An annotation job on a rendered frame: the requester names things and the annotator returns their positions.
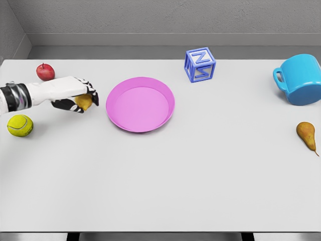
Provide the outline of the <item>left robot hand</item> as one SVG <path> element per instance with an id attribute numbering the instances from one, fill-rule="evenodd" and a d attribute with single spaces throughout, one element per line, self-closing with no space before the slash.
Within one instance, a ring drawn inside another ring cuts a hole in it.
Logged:
<path id="1" fill-rule="evenodd" d="M 88 96 L 93 104 L 99 106 L 99 97 L 93 85 L 82 78 L 72 76 L 58 78 L 41 84 L 45 99 L 50 100 L 54 108 L 84 113 L 85 107 L 76 101 L 78 96 Z"/>

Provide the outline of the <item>pink plate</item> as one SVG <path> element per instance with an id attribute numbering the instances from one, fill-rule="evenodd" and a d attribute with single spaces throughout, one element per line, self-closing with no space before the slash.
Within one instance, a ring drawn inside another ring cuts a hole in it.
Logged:
<path id="1" fill-rule="evenodd" d="M 134 77 L 111 90 L 105 107 L 116 126 L 144 133 L 158 129 L 171 118 L 175 97 L 170 88 L 157 79 Z"/>

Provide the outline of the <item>red apple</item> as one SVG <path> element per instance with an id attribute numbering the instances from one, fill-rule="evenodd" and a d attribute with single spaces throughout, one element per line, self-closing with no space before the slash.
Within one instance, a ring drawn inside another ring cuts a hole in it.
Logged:
<path id="1" fill-rule="evenodd" d="M 37 67 L 36 74 L 42 81 L 49 81 L 55 78 L 55 70 L 51 65 L 45 63 Z"/>

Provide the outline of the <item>yellow tennis ball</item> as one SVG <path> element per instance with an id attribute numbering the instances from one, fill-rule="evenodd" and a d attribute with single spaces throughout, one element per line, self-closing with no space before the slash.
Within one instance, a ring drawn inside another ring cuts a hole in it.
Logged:
<path id="1" fill-rule="evenodd" d="M 16 137 L 26 137 L 32 132 L 33 127 L 33 121 L 24 114 L 14 115 L 7 123 L 9 133 Z"/>

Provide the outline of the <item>blue letter block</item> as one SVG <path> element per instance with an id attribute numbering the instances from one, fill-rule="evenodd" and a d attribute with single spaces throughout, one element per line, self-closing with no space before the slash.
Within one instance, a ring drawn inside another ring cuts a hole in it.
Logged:
<path id="1" fill-rule="evenodd" d="M 191 83 L 213 78 L 216 60 L 208 47 L 186 51 L 184 70 Z"/>

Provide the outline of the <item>blue mug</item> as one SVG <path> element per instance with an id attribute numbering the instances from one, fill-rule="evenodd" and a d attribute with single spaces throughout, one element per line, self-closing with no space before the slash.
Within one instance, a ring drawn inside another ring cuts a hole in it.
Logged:
<path id="1" fill-rule="evenodd" d="M 292 105 L 303 106 L 321 100 L 321 66 L 313 55 L 290 57 L 273 70 L 273 78 Z"/>

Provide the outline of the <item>brown pear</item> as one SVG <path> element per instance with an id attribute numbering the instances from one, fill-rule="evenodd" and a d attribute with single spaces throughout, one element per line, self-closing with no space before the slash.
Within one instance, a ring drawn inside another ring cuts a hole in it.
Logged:
<path id="1" fill-rule="evenodd" d="M 296 127 L 296 133 L 305 143 L 308 149 L 315 152 L 315 154 L 319 157 L 319 154 L 316 152 L 314 125 L 309 122 L 300 122 Z"/>

